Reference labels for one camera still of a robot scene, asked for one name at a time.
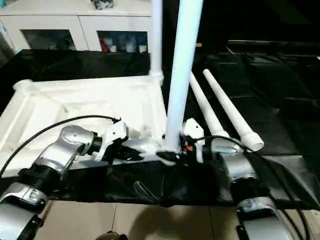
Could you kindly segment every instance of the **white plastic tube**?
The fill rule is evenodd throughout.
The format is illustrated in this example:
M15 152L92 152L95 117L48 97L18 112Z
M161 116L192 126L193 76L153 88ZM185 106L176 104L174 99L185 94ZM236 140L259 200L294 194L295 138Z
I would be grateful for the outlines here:
M236 109L235 105L231 102L227 94L220 87L219 83L216 81L211 72L208 69L205 69L203 74L210 84L215 96L222 105L224 111L228 115L235 130L239 134L241 142L253 151L262 149L264 146L264 141L256 132L251 129L246 120Z
M150 76L153 81L163 84L164 75L162 72L162 14L163 0L152 0L152 43L150 59Z
M166 123L166 147L179 150L203 0L180 0Z
M224 130L219 122L215 112L213 111L210 103L208 102L204 92L202 91L195 75L190 73L190 85L195 95L195 98L199 104L201 112L204 116L206 124L209 127L211 135L230 137L229 134Z

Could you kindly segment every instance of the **black cloth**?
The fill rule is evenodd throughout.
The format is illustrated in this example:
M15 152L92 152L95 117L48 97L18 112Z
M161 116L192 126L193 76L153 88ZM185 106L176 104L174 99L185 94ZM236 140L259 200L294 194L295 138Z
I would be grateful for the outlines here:
M168 107L171 63L163 63L162 86ZM12 97L12 85L22 79L53 81L124 77L148 74L148 55L110 54L93 51L23 50L0 68L2 79L0 109ZM193 73L222 126L238 138L233 125L206 82L208 68L221 83L249 125L259 133L265 146L259 151L271 163L296 199L293 204L269 169L252 158L256 171L271 189L279 208L320 210L320 61L315 57L287 57L254 54L195 56ZM185 119L195 118L209 135L197 101L189 90ZM133 163L69 171L56 200L81 202L122 202L161 206L232 206L221 194L212 167L166 166L161 162ZM0 192L14 178L2 179Z

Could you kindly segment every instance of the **black cylindrical joint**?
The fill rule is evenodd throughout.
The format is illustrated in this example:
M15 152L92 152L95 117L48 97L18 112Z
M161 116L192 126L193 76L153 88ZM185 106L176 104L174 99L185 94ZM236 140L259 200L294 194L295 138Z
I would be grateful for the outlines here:
M91 147L89 148L87 154L91 155L93 152L99 152L102 145L102 137L94 136Z
M29 185L49 196L59 186L61 176L57 171L45 165L34 164L18 173L18 182Z
M245 199L267 197L269 195L268 188L254 177L240 178L232 182L230 191L233 201L237 204Z

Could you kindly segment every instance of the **floor tile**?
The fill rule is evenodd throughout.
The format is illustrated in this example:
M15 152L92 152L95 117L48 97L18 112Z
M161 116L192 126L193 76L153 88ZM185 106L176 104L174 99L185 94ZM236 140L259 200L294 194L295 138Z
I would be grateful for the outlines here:
M214 240L238 240L239 237L236 231L236 226L239 224L239 221L237 219L236 209L233 207L212 207L210 210ZM297 211L286 211L295 222L298 229L304 233L304 227ZM320 217L317 218L318 215L315 214L315 211L313 210L303 211L303 213L309 225L310 239L320 240ZM288 226L295 239L298 239L297 234L290 223L286 220L286 218L284 218L282 213L280 213L280 215L283 217L284 222Z
M302 236L305 238L305 228L304 225L299 217L299 214L296 210L285 210L288 215L292 218L293 222L296 224L299 231L302 233ZM319 238L319 222L317 222L317 219L314 218L313 212L311 210L304 210L303 214L305 216L305 219L307 220L309 232L310 232L310 239L311 240L320 240ZM284 215L281 213L281 216L284 219L284 222L288 226L290 232L295 237L295 239L298 239L298 235L294 228L291 226L290 222L284 217Z
M236 226L239 224L234 207L211 207L214 240L238 240Z
M35 240L94 240L112 229L115 203L53 203Z
M208 207L121 204L113 230L129 240L212 240Z

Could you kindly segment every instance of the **white pipe end cap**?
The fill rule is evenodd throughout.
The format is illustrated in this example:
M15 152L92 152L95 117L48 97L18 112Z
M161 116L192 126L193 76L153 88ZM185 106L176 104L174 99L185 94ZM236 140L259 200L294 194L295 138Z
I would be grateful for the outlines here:
M13 89L15 91L18 91L18 90L26 90L27 91L29 89L29 87L32 86L33 83L34 82L31 79L20 80L13 85Z
M265 145L261 137L254 131L242 136L241 142L254 152L259 151Z

